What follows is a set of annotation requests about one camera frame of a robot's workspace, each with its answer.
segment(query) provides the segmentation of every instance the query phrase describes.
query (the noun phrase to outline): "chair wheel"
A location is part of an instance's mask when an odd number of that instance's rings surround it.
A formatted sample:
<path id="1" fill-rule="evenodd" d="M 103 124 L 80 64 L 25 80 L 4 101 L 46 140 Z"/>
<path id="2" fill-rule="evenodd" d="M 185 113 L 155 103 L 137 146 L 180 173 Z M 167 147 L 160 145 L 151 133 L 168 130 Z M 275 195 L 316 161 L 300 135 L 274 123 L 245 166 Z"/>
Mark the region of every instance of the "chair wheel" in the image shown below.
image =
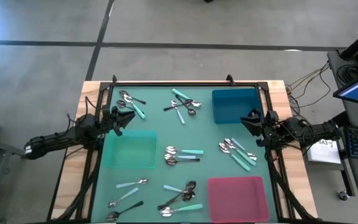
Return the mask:
<path id="1" fill-rule="evenodd" d="M 347 192 L 346 192 L 345 190 L 339 192 L 339 193 L 338 193 L 338 197 L 339 197 L 339 199 L 341 199 L 342 201 L 346 201 L 346 200 L 349 198 L 349 196 L 348 196 L 348 194 L 347 194 Z"/>

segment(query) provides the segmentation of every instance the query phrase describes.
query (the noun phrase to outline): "red plastic tray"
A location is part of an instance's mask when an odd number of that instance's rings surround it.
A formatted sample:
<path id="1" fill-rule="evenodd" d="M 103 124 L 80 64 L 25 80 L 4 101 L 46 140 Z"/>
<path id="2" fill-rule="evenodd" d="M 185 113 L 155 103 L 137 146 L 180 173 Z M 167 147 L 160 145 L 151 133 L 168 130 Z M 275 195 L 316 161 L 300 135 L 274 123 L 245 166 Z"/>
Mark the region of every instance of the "red plastic tray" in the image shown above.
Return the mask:
<path id="1" fill-rule="evenodd" d="M 270 218 L 260 177 L 208 179 L 208 205 L 214 223 L 264 222 Z"/>

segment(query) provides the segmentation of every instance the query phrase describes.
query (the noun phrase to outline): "white paper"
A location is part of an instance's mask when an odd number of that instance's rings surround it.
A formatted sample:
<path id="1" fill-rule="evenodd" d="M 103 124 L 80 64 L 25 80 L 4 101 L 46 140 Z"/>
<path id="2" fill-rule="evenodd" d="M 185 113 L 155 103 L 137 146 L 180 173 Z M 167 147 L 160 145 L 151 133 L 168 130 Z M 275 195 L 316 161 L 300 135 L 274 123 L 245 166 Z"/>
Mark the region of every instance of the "white paper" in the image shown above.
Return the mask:
<path id="1" fill-rule="evenodd" d="M 329 162 L 340 164 L 336 141 L 322 139 L 316 142 L 308 151 L 308 159 L 312 162 Z"/>

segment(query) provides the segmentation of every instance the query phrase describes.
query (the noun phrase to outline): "wooden table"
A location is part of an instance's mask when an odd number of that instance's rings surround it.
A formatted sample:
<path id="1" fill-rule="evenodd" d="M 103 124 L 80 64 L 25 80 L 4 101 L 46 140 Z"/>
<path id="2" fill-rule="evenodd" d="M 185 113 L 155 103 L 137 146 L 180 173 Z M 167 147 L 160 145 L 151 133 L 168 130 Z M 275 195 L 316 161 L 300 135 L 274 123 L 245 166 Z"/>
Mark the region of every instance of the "wooden table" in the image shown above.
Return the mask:
<path id="1" fill-rule="evenodd" d="M 124 81 L 125 83 L 138 83 L 136 81 Z M 169 83 L 180 83 L 180 82 L 206 82 L 206 81 L 169 81 Z M 273 109 L 278 113 L 280 120 L 287 119 L 292 116 L 290 104 L 287 98 L 287 93 L 285 91 L 284 82 L 281 80 L 263 80 L 263 81 L 248 81 L 248 80 L 238 80 L 236 83 L 240 82 L 267 82 L 270 92 L 270 100 L 272 102 Z M 83 114 L 85 114 L 85 97 L 87 96 L 90 101 L 95 105 L 96 100 L 99 94 L 99 87 L 101 82 L 84 82 L 80 101 L 78 103 L 78 109 L 76 112 L 76 118 L 79 118 Z M 106 102 L 107 94 L 105 94 L 104 103 Z M 264 107 L 264 111 L 267 111 L 267 104 L 264 97 L 262 97 L 262 105 Z M 89 113 L 94 113 L 94 108 L 88 108 Z M 71 147 L 68 149 L 67 153 L 78 149 L 80 146 Z M 295 194 L 300 203 L 306 208 L 306 210 L 314 217 L 317 217 L 316 207 L 314 205 L 314 200 L 310 188 L 310 183 L 308 180 L 308 174 L 306 172 L 305 163 L 303 161 L 302 152 L 299 149 L 295 149 L 293 147 L 288 147 L 283 151 L 283 158 L 285 162 L 285 169 L 287 172 L 289 186 L 292 192 Z M 77 193 L 80 190 L 85 160 L 86 160 L 87 151 L 82 149 L 70 157 L 68 157 L 64 165 L 62 167 L 62 174 L 60 181 L 58 183 L 56 198 L 53 202 L 53 208 L 51 213 L 51 218 L 57 218 L 61 215 L 67 206 L 72 202 Z M 96 160 L 96 156 L 93 156 L 93 162 L 91 164 L 91 168 L 94 167 L 94 163 Z M 87 215 L 89 201 L 90 201 L 90 192 L 88 191 L 85 197 L 85 203 L 83 207 L 83 217 Z M 283 192 L 279 192 L 280 200 L 283 209 L 283 216 L 288 217 L 288 210 L 285 203 L 285 196 Z"/>

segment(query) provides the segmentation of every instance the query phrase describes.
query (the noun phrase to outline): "gray floor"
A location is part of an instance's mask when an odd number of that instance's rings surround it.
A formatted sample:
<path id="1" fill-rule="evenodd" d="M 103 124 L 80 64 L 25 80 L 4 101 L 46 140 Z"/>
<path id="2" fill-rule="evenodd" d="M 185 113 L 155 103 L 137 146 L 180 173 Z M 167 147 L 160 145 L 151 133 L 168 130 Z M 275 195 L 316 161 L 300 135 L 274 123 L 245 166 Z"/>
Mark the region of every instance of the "gray floor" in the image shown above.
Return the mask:
<path id="1" fill-rule="evenodd" d="M 95 42 L 108 0 L 0 1 L 0 40 Z M 358 37 L 358 0 L 116 0 L 105 42 L 346 46 Z M 0 46 L 0 140 L 22 147 L 72 116 L 93 47 Z M 281 79 L 321 67 L 325 52 L 102 48 L 93 80 Z M 331 72 L 324 79 L 336 89 Z M 316 80 L 300 104 L 326 91 Z M 327 96 L 301 113 L 311 123 L 343 110 Z M 0 221 L 42 222 L 63 152 L 13 159 L 0 189 Z M 358 223 L 358 197 L 342 202 L 338 171 L 306 163 L 319 216 Z"/>

